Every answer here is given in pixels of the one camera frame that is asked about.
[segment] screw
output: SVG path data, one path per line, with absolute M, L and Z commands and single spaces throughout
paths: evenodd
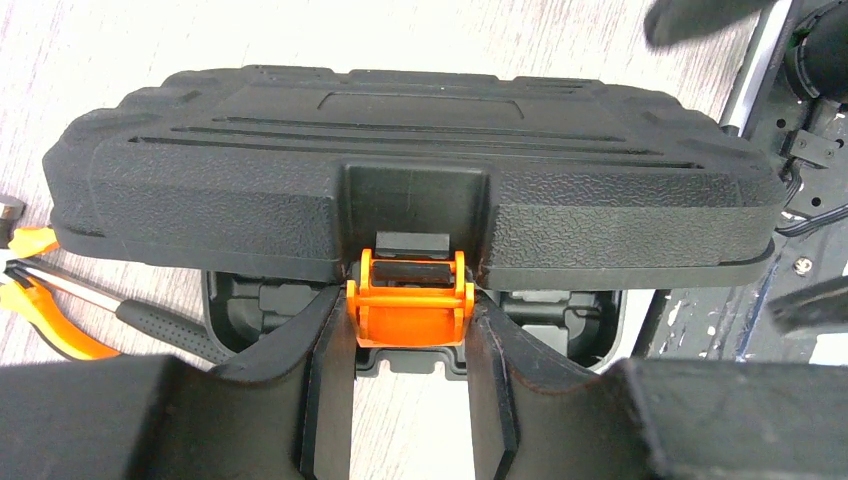
M 807 257 L 801 257 L 798 260 L 795 260 L 795 263 L 792 265 L 792 269 L 795 270 L 795 273 L 803 277 L 810 273 L 810 270 L 813 269 L 813 261 Z

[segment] electrical wire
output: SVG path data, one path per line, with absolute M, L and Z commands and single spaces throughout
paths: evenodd
M 792 161 L 789 164 L 789 173 L 792 177 L 786 185 L 786 204 L 792 201 L 792 198 L 801 190 L 803 179 L 801 178 L 801 167 L 797 161 Z M 806 220 L 798 222 L 788 227 L 778 227 L 774 231 L 787 238 L 800 237 L 801 235 L 814 232 L 822 227 L 832 225 L 840 220 L 848 218 L 848 203 L 836 207 L 829 212 L 822 213 L 810 217 Z
M 786 184 L 786 205 L 795 198 L 795 194 L 801 191 L 801 185 L 804 181 L 801 179 L 801 165 L 796 161 L 791 161 L 787 168 L 789 172 L 789 183 Z

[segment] textured plastic surface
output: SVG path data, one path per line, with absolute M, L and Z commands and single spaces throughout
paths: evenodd
M 447 233 L 505 291 L 753 281 L 785 196 L 663 93 L 270 66 L 86 114 L 44 170 L 77 254 L 335 283 L 377 231 Z

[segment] orange latch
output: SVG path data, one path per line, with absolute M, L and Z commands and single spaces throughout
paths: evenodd
M 374 267 L 416 267 L 424 271 L 420 284 L 375 285 Z M 427 270 L 447 271 L 453 285 L 428 285 Z M 474 310 L 474 284 L 465 282 L 465 254 L 454 260 L 374 259 L 371 249 L 362 251 L 359 285 L 347 281 L 347 309 L 362 347 L 434 347 L 462 343 Z

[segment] orange pliers handle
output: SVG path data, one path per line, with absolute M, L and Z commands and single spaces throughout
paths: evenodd
M 88 336 L 65 318 L 53 296 L 35 280 L 24 288 L 15 282 L 0 285 L 0 307 L 12 310 L 31 323 L 60 355 L 73 360 L 97 360 L 120 355 Z
M 29 258 L 59 248 L 56 232 L 50 227 L 16 228 L 9 241 L 9 250 L 18 258 Z

